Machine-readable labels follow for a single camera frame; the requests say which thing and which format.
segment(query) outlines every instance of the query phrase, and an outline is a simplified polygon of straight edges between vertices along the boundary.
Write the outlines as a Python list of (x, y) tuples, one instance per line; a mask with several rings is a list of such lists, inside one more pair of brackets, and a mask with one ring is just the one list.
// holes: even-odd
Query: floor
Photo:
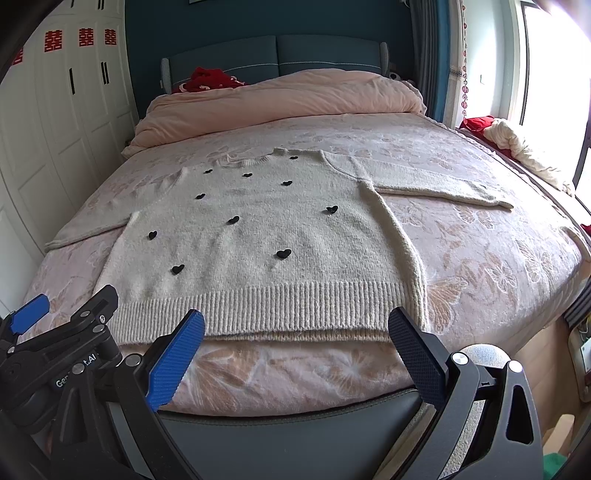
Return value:
[(514, 359), (525, 369), (534, 396), (542, 436), (564, 413), (575, 415), (575, 429), (589, 410), (579, 400), (568, 347), (569, 329), (562, 319), (537, 333)]

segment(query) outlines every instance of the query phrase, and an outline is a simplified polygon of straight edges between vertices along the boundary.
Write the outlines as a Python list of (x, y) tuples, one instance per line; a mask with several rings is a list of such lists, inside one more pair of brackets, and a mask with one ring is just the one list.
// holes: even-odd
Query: headboard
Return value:
[(162, 86), (171, 93), (196, 67), (222, 69), (249, 84), (308, 69), (338, 68), (389, 75), (386, 42), (333, 35), (268, 35), (178, 53), (160, 62)]

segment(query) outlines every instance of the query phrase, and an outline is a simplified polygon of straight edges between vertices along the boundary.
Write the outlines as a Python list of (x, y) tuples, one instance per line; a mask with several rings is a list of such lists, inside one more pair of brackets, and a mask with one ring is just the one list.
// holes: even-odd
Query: white wardrobe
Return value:
[(44, 244), (124, 161), (137, 110), (124, 0), (65, 0), (0, 83), (0, 314), (18, 308)]

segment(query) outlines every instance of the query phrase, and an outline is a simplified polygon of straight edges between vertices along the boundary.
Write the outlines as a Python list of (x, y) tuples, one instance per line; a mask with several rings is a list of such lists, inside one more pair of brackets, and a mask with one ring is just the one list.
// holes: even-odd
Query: floral pattern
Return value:
[[(527, 179), (459, 133), (407, 113), (286, 119), (150, 148), (123, 164), (81, 211), (182, 166), (212, 166), (221, 158), (263, 155), (274, 147), (396, 162), (508, 192), (512, 212), (384, 196), (421, 255), (429, 315), (449, 349), (484, 342), (514, 353), (566, 309), (589, 275), (589, 262), (582, 261), (575, 241), (578, 233)], [(46, 293), (51, 312), (23, 340), (68, 321), (90, 298), (121, 231), (47, 254), (27, 300)], [(146, 348), (125, 345), (122, 351)], [(290, 414), (362, 401), (410, 384), (390, 343), (206, 339), (166, 408), (204, 415)]]

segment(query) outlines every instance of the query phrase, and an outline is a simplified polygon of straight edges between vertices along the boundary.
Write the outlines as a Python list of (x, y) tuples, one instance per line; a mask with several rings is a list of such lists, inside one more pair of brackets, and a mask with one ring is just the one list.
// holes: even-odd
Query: blue gripper pad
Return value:
[(148, 376), (146, 400), (152, 411), (157, 411), (173, 399), (205, 335), (203, 315), (197, 310), (189, 310), (175, 331)]
[(406, 310), (388, 317), (388, 333), (424, 402), (443, 408), (447, 394), (447, 349), (431, 333), (422, 332)]
[(29, 328), (49, 313), (49, 299), (44, 295), (38, 295), (12, 314), (10, 330), (13, 335), (22, 335)]

